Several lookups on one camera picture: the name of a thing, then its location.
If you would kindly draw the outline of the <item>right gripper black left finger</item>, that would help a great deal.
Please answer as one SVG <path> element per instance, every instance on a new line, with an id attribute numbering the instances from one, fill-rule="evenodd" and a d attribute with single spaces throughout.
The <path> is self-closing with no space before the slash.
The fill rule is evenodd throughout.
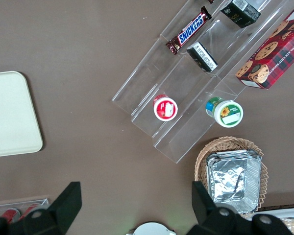
<path id="1" fill-rule="evenodd" d="M 11 224 L 0 217 L 0 235 L 65 235 L 81 207 L 81 183 L 71 182 L 47 207 L 33 207 Z"/>

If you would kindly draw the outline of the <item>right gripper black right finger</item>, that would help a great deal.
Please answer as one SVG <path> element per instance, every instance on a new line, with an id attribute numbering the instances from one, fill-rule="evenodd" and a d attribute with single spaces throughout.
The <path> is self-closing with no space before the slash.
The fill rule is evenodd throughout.
<path id="1" fill-rule="evenodd" d="M 192 207 L 198 223 L 189 235 L 290 235 L 292 232 L 277 217 L 257 214 L 246 220 L 231 209 L 217 207 L 203 183 L 192 182 Z"/>

